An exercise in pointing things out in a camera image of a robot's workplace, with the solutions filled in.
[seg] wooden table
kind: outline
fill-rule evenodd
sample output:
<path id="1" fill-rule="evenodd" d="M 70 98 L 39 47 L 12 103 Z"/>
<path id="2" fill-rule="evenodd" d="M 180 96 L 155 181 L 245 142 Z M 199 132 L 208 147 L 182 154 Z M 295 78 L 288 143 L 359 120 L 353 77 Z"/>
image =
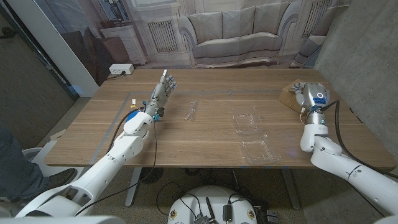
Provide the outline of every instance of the wooden table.
<path id="1" fill-rule="evenodd" d="M 162 70 L 135 70 L 113 81 L 106 81 L 72 122 L 45 158 L 51 166 L 87 166 L 104 156 L 121 118 L 148 100 Z M 324 84 L 332 100 L 341 98 L 316 71 L 310 69 L 189 69 L 169 70 L 177 89 L 165 107 L 165 116 L 156 123 L 157 167 L 256 167 L 244 158 L 234 130 L 233 108 L 255 106 L 264 132 L 279 161 L 272 168 L 312 168 L 311 154 L 300 149 L 303 124 L 299 114 L 278 101 L 281 89 L 301 79 Z M 195 121 L 185 121 L 191 101 L 198 101 Z M 326 112 L 329 133 L 337 141 L 334 109 Z M 396 163 L 346 103 L 340 106 L 341 135 L 346 147 L 359 159 L 375 167 L 391 170 Z M 154 136 L 127 166 L 151 167 Z"/>

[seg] clear plastic lid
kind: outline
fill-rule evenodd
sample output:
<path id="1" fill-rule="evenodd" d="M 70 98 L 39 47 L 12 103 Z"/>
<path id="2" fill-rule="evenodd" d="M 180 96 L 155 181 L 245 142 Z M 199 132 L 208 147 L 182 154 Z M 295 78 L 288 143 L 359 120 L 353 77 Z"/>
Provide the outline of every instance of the clear plastic lid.
<path id="1" fill-rule="evenodd" d="M 242 151 L 251 164 L 270 164 L 280 159 L 279 154 L 262 131 L 256 107 L 231 110 L 235 131 L 242 142 Z"/>

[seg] table leg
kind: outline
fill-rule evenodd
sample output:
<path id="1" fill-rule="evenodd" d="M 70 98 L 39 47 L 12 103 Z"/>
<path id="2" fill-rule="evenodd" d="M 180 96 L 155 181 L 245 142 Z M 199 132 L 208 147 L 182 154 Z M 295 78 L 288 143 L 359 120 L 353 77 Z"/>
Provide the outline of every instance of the table leg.
<path id="1" fill-rule="evenodd" d="M 132 185 L 132 184 L 135 184 L 138 182 L 139 176 L 141 175 L 141 169 L 142 169 L 141 167 L 134 168 L 129 185 Z M 138 186 L 138 184 L 133 186 L 132 188 L 130 188 L 129 191 L 127 192 L 126 202 L 124 203 L 127 207 L 132 206 L 134 196 L 136 195 L 137 186 Z"/>
<path id="2" fill-rule="evenodd" d="M 292 207 L 296 210 L 301 208 L 299 197 L 297 196 L 297 190 L 294 185 L 294 180 L 292 176 L 292 171 L 290 169 L 281 169 L 282 177 L 284 178 L 287 191 L 289 193 L 290 201 L 292 202 Z"/>

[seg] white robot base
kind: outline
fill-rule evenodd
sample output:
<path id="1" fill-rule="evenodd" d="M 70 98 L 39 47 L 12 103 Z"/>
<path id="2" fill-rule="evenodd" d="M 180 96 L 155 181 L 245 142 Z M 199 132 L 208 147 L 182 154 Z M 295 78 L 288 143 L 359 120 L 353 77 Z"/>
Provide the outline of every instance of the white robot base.
<path id="1" fill-rule="evenodd" d="M 227 223 L 257 223 L 253 206 L 245 198 L 231 189 L 219 186 L 202 186 L 195 188 L 188 193 L 195 195 L 199 199 L 203 216 L 207 216 L 210 220 L 212 220 L 210 209 L 206 202 L 206 198 L 208 198 L 211 209 L 214 213 L 214 218 L 216 220 L 216 222 L 213 223 L 226 223 L 226 221 L 223 219 L 223 207 L 224 205 L 228 204 L 228 199 L 232 194 L 234 194 L 230 199 L 232 202 L 232 219 Z M 195 216 L 189 208 L 192 209 L 196 216 L 200 214 L 198 200 L 189 194 L 185 194 L 181 199 L 178 199 L 172 205 L 167 223 L 193 223 Z"/>

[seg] cardboard box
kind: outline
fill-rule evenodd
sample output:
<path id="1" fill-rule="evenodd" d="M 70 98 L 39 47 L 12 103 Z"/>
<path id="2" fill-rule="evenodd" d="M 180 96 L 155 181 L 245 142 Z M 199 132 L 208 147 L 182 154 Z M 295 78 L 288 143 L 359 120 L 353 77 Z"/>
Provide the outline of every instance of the cardboard box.
<path id="1" fill-rule="evenodd" d="M 283 103 L 284 105 L 288 106 L 290 109 L 301 113 L 301 106 L 297 103 L 296 101 L 296 95 L 294 91 L 289 91 L 289 89 L 296 83 L 299 82 L 304 82 L 303 80 L 296 80 L 294 82 L 292 82 L 291 84 L 289 84 L 288 86 L 286 86 L 283 90 L 282 93 L 280 93 L 279 96 L 279 102 Z"/>

